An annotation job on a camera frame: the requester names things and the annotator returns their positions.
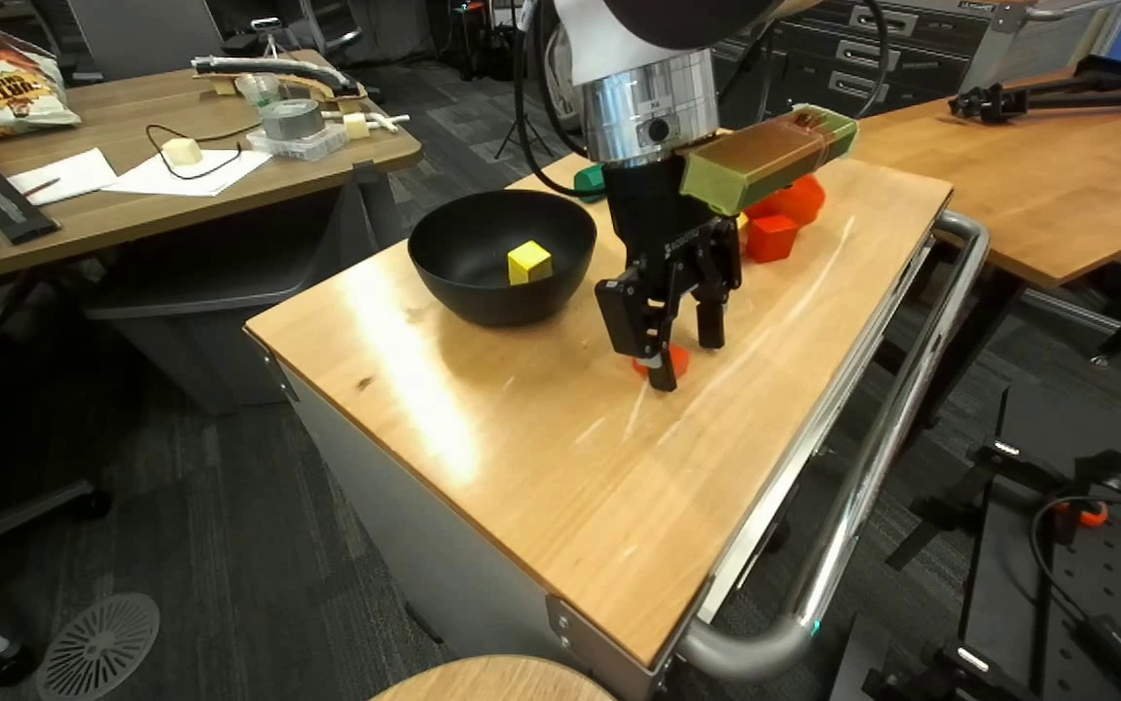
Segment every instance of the black bowl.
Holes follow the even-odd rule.
[[[505,281],[505,255],[523,241],[552,255],[552,277]],[[581,290],[593,250],[593,215],[540,191],[484,191],[445,204],[409,239],[411,269],[434,298],[484,326],[523,326],[555,315]]]

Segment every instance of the paper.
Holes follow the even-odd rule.
[[[14,191],[35,191],[29,195],[29,204],[42,206],[42,204],[74,198],[84,191],[101,191],[112,178],[118,171],[104,163],[101,147],[91,147],[69,160],[42,163],[35,171],[18,171],[9,182]]]
[[[223,195],[227,189],[234,189],[238,178],[245,178],[266,160],[267,160],[267,154],[201,147],[200,163],[174,169],[183,174],[178,178],[166,171],[162,155],[152,155],[101,191],[209,198],[209,195]]]

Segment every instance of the chair wheel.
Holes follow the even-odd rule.
[[[110,508],[112,508],[110,493],[92,486],[91,495],[69,502],[69,513],[92,521],[92,517],[104,517]]]
[[[13,646],[0,655],[0,687],[24,682],[33,669],[39,669],[39,655],[33,646]]]

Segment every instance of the yellow sponge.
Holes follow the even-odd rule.
[[[200,147],[200,141],[162,141],[162,160],[171,163],[171,169],[192,169],[192,163],[201,163],[201,147]]]
[[[536,241],[523,241],[519,250],[505,255],[505,274],[511,284],[533,284],[552,277],[552,255]]]

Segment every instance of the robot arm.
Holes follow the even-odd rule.
[[[712,45],[818,0],[555,0],[583,99],[587,155],[603,163],[627,269],[594,284],[606,338],[653,391],[674,391],[668,330],[696,302],[696,345],[724,347],[724,302],[741,290],[731,215],[680,195],[684,147],[722,128]]]

